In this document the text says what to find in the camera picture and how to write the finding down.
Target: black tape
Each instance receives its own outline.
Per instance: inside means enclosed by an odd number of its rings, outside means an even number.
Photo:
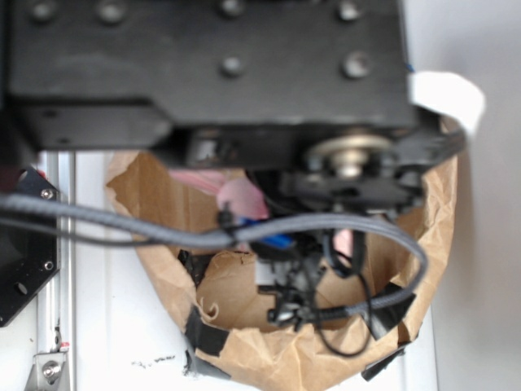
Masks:
[[[402,356],[405,354],[405,346],[408,344],[401,345],[397,350],[388,355],[386,358],[381,359],[369,366],[361,373],[361,377],[364,378],[365,381],[373,380],[381,371],[387,368],[387,366],[394,361],[396,357]]]
[[[387,286],[374,298],[389,295],[391,293],[400,291],[402,288],[394,283],[388,283]],[[394,327],[400,324],[401,320],[409,311],[410,306],[413,304],[416,295],[412,295],[405,301],[392,305],[389,307],[382,308],[380,310],[373,310],[373,324],[371,334],[376,340],[386,336]],[[366,324],[368,324],[367,313],[363,314]]]
[[[196,372],[202,375],[229,379],[230,375],[195,355],[195,350],[199,349],[206,354],[219,356],[229,334],[230,332],[227,330],[204,324],[199,310],[192,307],[185,332],[185,338],[188,342],[185,374]]]
[[[192,307],[186,324],[185,336],[194,349],[218,356],[230,332],[203,323],[199,310]]]
[[[204,273],[213,257],[214,254],[192,255],[185,250],[181,250],[177,255],[177,259],[185,266],[186,271],[190,273],[196,288],[203,281]]]
[[[230,375],[221,371],[210,362],[197,357],[195,351],[191,347],[186,350],[186,365],[183,369],[183,375],[188,376],[190,373],[198,373],[200,375],[216,377],[224,380],[229,380],[231,378]]]

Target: black cable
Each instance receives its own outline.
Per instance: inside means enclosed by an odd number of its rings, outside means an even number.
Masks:
[[[320,339],[322,340],[322,343],[332,353],[338,354],[339,356],[344,357],[344,358],[355,358],[355,357],[359,356],[360,354],[363,354],[366,351],[367,346],[369,346],[371,334],[373,332],[373,306],[372,306],[372,300],[371,300],[371,290],[369,289],[369,284],[367,283],[366,278],[362,274],[357,275],[357,277],[359,278],[362,286],[364,287],[364,292],[366,293],[367,318],[368,318],[367,327],[369,328],[369,333],[367,334],[366,341],[364,342],[364,345],[357,352],[354,352],[354,353],[342,352],[342,351],[336,349],[326,339],[326,336],[324,335],[324,331],[322,330],[322,319],[321,319],[321,315],[320,315],[320,310],[317,307],[317,301],[315,299],[313,299],[313,307],[314,307],[314,312],[315,312],[315,317],[316,317],[317,332],[318,332],[318,335],[320,336]]]
[[[135,248],[135,247],[145,247],[145,246],[154,246],[157,243],[154,240],[105,240],[98,239],[94,237],[84,236],[74,234],[72,232],[66,232],[63,230],[59,230],[57,228],[53,228],[51,226],[46,226],[45,224],[38,224],[36,222],[28,222],[24,220],[18,220],[15,218],[8,217],[0,217],[0,226],[9,226],[12,228],[17,228],[26,231],[37,232],[39,234],[48,235],[48,236],[56,236],[58,238],[70,239],[76,242],[81,242],[85,244],[93,244],[96,246],[104,246],[104,247],[119,247],[119,248]]]
[[[346,266],[344,263],[340,261],[338,256],[342,256],[345,260],[348,261],[348,264],[351,265],[351,258],[345,254],[335,251],[335,245],[333,243],[333,238],[335,236],[335,231],[327,230],[324,234],[324,239],[322,243],[322,248],[324,252],[324,256],[326,257],[331,269],[341,278],[346,279],[352,275],[352,269]]]

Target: white background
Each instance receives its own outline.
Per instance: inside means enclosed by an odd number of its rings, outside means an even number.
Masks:
[[[411,62],[480,86],[488,109],[460,159],[453,252],[433,305],[440,391],[521,380],[521,2],[406,0]]]

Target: screw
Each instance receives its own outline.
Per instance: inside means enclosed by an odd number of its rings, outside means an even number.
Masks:
[[[50,22],[58,12],[56,0],[32,0],[29,3],[31,18],[38,23]]]
[[[354,51],[347,55],[342,63],[346,77],[360,79],[370,74],[370,59],[363,51]]]
[[[42,374],[46,379],[57,377],[61,372],[62,367],[56,361],[47,362],[42,368]]]
[[[221,0],[219,8],[224,16],[237,18],[246,11],[246,3],[244,0]]]
[[[339,18],[346,22],[356,20],[361,16],[360,5],[353,0],[342,0],[339,3]]]
[[[50,200],[52,197],[55,196],[55,193],[51,189],[44,189],[40,193],[40,197],[44,200]]]
[[[239,57],[226,57],[221,62],[221,71],[227,77],[239,77],[244,73],[244,64]]]
[[[119,24],[126,17],[128,7],[123,0],[102,0],[96,6],[99,19],[105,24]]]

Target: brown paper bag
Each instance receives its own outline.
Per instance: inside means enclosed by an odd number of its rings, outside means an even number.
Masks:
[[[274,298],[258,295],[255,255],[218,253],[195,287],[177,259],[180,248],[138,248],[138,255],[173,321],[186,333],[195,356],[211,363],[232,380],[266,391],[322,391],[388,356],[414,340],[447,266],[456,201],[456,160],[425,178],[427,202],[399,220],[400,226],[427,251],[430,267],[403,320],[385,336],[372,339],[357,358],[330,353],[313,330],[299,333],[276,329],[266,321]],[[216,226],[215,199],[172,180],[165,167],[146,153],[117,153],[109,168],[107,194],[117,212],[187,231]],[[364,273],[373,294],[389,282],[409,283],[418,263],[388,239],[368,236]],[[357,279],[339,279],[328,271],[318,287],[319,305],[353,304],[364,300]],[[338,349],[357,350],[369,333],[357,316],[329,325],[325,334]]]

